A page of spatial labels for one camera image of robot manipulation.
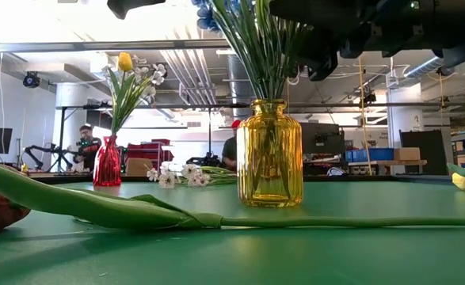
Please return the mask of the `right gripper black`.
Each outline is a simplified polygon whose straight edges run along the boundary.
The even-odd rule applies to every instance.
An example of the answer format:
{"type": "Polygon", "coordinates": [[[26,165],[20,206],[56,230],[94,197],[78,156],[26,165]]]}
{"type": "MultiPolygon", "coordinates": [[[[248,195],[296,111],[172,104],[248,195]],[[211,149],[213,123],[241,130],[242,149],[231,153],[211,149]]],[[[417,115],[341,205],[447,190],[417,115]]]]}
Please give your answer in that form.
{"type": "Polygon", "coordinates": [[[296,58],[307,60],[309,79],[320,82],[336,69],[338,53],[355,59],[365,51],[387,57],[413,50],[413,30],[405,22],[408,6],[401,0],[273,0],[269,12],[312,28],[296,58]]]}

